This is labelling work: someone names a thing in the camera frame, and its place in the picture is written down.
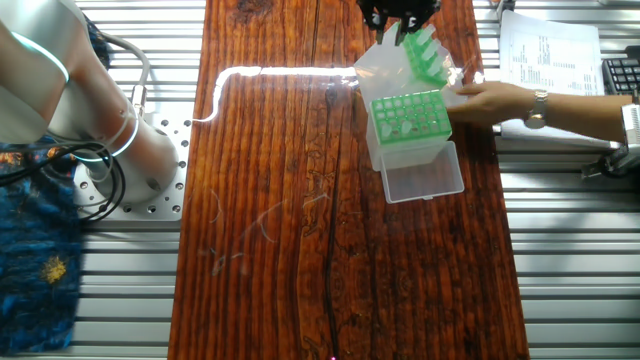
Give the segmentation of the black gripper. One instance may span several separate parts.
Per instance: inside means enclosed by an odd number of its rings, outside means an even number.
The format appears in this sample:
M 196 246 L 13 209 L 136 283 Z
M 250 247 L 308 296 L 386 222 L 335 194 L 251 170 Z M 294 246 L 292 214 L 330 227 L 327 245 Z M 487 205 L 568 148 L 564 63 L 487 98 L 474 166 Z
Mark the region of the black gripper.
M 399 46 L 407 34 L 420 30 L 440 10 L 439 0 L 357 0 L 369 28 L 375 32 L 377 44 L 384 39 L 388 18 L 400 19 L 394 44 Z

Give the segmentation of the person's bare hand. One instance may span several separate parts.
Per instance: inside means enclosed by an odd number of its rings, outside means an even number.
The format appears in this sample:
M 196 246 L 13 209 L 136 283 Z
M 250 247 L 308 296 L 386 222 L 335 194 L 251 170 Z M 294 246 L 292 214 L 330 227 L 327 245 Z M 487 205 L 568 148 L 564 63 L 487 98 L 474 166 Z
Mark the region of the person's bare hand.
M 535 92 L 502 82 L 469 84 L 457 91 L 467 101 L 447 109 L 452 122 L 482 126 L 526 118 L 533 108 Z

